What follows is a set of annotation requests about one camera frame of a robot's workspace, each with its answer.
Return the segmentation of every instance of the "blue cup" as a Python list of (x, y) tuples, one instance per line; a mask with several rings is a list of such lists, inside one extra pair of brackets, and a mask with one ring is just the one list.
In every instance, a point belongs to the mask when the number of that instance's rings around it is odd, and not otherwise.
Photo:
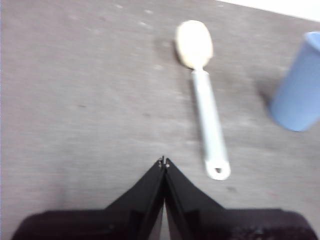
[(273, 119), (292, 131), (304, 131), (320, 117), (320, 32), (308, 32), (269, 110)]

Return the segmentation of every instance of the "gray table surface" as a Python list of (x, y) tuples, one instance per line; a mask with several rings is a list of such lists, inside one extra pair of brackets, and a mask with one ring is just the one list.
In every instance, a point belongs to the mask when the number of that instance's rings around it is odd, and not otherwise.
[[(319, 23), (214, 0), (4, 0), (1, 18), (2, 240), (32, 213), (104, 208), (161, 155), (226, 208), (295, 210), (320, 233), (320, 125), (291, 132), (266, 110)], [(214, 42), (225, 181), (204, 172), (190, 70), (174, 54), (189, 19)]]

